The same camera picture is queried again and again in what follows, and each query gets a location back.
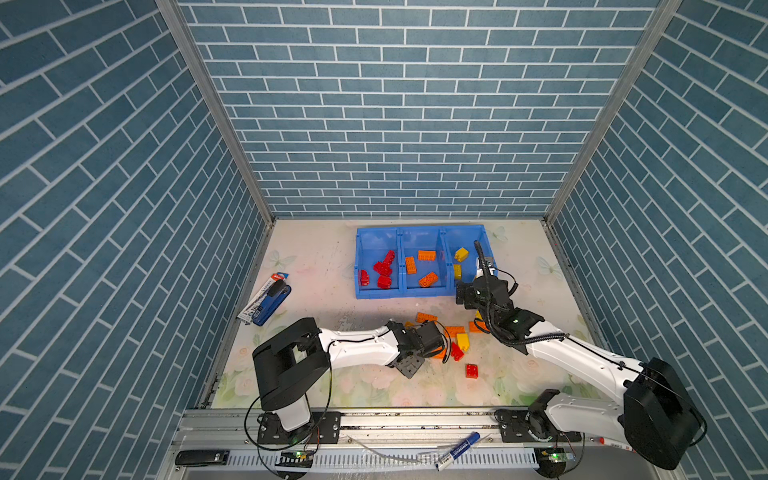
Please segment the blue three-compartment bin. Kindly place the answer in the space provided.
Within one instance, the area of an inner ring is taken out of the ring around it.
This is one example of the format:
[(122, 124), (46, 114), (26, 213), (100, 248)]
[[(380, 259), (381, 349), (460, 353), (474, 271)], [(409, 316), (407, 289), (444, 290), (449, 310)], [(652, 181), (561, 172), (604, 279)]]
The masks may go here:
[(482, 275), (475, 248), (496, 263), (482, 225), (360, 228), (356, 233), (358, 299), (452, 296), (459, 282)]

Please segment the red lego brick small lone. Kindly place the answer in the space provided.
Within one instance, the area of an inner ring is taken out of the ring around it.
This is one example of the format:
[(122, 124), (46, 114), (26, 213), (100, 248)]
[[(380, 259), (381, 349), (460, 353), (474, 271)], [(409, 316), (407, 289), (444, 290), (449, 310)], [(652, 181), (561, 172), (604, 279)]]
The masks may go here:
[(465, 365), (465, 377), (467, 379), (478, 379), (479, 378), (479, 367), (475, 364), (466, 364)]

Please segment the red lego brick tilted small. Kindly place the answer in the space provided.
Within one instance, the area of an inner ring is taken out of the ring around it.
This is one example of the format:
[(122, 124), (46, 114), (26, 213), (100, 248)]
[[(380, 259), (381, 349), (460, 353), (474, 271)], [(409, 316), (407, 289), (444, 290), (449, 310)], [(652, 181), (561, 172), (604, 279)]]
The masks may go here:
[(450, 354), (456, 362), (459, 362), (465, 355), (464, 351), (454, 342), (451, 343)]

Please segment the orange lego brick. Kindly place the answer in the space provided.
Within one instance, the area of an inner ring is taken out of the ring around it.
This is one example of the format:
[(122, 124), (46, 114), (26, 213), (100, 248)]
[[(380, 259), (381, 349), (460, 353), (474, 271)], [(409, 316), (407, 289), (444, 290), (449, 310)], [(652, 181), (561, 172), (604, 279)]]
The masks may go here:
[(434, 272), (428, 273), (418, 281), (419, 286), (421, 288), (430, 288), (435, 284), (437, 284), (438, 282), (439, 282), (439, 276)]
[(484, 333), (484, 334), (490, 333), (490, 330), (487, 328), (485, 323), (477, 319), (469, 322), (469, 330), (474, 333)]
[(422, 262), (433, 262), (437, 259), (437, 252), (435, 250), (419, 250), (417, 258)]
[(405, 258), (405, 267), (407, 275), (415, 275), (418, 272), (416, 261), (412, 256)]

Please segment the black flat device on rail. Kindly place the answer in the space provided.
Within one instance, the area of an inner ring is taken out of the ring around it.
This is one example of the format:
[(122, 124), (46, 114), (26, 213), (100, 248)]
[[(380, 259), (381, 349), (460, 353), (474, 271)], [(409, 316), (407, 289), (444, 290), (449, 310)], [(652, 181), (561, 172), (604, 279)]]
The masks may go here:
[(229, 450), (183, 450), (174, 460), (177, 467), (209, 467), (226, 465), (230, 456)]

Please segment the red white marker pen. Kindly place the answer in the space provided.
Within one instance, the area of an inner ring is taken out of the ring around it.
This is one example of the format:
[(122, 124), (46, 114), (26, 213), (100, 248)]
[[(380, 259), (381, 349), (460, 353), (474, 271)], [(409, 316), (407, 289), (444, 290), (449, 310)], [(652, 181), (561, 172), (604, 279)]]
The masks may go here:
[(624, 443), (624, 442), (620, 442), (618, 440), (613, 440), (613, 439), (610, 439), (610, 438), (606, 438), (606, 437), (601, 437), (599, 439), (599, 443), (601, 445), (604, 445), (604, 446), (607, 446), (607, 447), (617, 448), (617, 449), (621, 449), (621, 450), (628, 451), (628, 452), (633, 452), (634, 451), (634, 449), (629, 444)]

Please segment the blue stapler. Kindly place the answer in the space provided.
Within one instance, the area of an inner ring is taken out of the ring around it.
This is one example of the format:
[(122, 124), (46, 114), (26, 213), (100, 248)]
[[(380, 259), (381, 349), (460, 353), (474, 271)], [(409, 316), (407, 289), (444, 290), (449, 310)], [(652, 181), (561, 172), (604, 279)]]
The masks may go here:
[(273, 273), (237, 319), (244, 325), (263, 326), (290, 295), (292, 287), (286, 282), (288, 277), (285, 272)]

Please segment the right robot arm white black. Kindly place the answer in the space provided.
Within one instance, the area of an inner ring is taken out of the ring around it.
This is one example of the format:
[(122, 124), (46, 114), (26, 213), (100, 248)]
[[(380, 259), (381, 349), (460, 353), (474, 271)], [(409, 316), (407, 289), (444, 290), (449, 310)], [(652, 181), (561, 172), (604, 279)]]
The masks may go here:
[(514, 305), (512, 287), (490, 268), (474, 244), (479, 275), (456, 284), (456, 301), (481, 314), (482, 330), (502, 345), (552, 363), (586, 381), (604, 399), (547, 389), (528, 407), (525, 422), (539, 441), (567, 432), (628, 444), (652, 465), (675, 469), (708, 432), (704, 415), (667, 362), (642, 362), (581, 341), (542, 316)]

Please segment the orange lego brick bottom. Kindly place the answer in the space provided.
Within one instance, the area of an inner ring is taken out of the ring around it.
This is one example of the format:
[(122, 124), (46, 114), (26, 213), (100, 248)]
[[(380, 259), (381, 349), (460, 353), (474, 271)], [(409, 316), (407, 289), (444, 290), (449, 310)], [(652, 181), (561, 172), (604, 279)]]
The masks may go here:
[(405, 267), (407, 275), (415, 275), (418, 272), (416, 261), (412, 256), (405, 258)]

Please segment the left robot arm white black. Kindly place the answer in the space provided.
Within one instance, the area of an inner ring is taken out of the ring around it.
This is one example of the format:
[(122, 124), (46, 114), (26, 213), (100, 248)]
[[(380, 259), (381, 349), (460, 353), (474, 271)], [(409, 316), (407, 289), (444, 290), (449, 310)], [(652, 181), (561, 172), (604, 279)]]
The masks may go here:
[(302, 442), (335, 444), (341, 414), (330, 405), (314, 411), (308, 391), (338, 369), (376, 365), (393, 368), (410, 379), (424, 362), (450, 354), (445, 329), (433, 321), (407, 327), (388, 321), (363, 331), (321, 329), (313, 318), (302, 318), (253, 351), (252, 359), (262, 412), (255, 418), (252, 440), (267, 450)]

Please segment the blue white marker pen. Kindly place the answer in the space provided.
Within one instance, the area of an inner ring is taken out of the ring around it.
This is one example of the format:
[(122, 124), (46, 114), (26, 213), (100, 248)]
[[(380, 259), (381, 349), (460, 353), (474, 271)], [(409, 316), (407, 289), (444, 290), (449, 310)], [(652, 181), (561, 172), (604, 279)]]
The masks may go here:
[(481, 439), (480, 434), (477, 431), (472, 432), (464, 440), (455, 445), (447, 453), (441, 455), (435, 462), (435, 468), (437, 471), (443, 471), (456, 460), (467, 452), (472, 446), (474, 446)]

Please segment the red lego brick large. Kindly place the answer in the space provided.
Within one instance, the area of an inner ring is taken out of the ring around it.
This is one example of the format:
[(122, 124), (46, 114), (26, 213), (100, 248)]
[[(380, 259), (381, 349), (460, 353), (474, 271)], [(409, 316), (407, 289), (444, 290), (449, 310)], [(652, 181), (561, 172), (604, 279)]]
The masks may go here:
[(390, 267), (392, 265), (392, 263), (394, 262), (395, 258), (396, 258), (395, 251), (394, 250), (389, 250), (387, 252), (386, 256), (385, 256), (385, 259), (383, 260), (383, 263), (386, 266)]

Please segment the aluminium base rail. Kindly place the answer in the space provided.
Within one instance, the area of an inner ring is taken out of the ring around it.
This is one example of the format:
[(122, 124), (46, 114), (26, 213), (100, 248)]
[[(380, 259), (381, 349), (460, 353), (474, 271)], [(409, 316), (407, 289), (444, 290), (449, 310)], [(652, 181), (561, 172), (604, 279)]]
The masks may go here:
[[(161, 479), (681, 479), (638, 454), (583, 440), (536, 443), (508, 439), (491, 408), (349, 408), (340, 411), (338, 442), (290, 450), (257, 448), (243, 410), (188, 410), (160, 469)], [(435, 462), (472, 432), (481, 439), (454, 464)], [(177, 467), (183, 450), (229, 450), (226, 465)]]

